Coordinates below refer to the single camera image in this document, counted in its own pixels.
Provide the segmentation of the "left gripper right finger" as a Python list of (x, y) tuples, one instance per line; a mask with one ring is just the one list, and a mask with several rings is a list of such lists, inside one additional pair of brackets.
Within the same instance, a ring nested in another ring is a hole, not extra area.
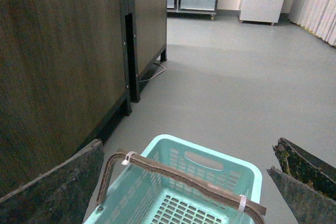
[(335, 167), (281, 137), (267, 169), (297, 223), (335, 223)]

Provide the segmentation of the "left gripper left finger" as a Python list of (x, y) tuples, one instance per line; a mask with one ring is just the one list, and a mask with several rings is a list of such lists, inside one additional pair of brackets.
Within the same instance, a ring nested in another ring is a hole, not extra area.
[(64, 163), (1, 198), (1, 223), (82, 223), (104, 161), (94, 140)]

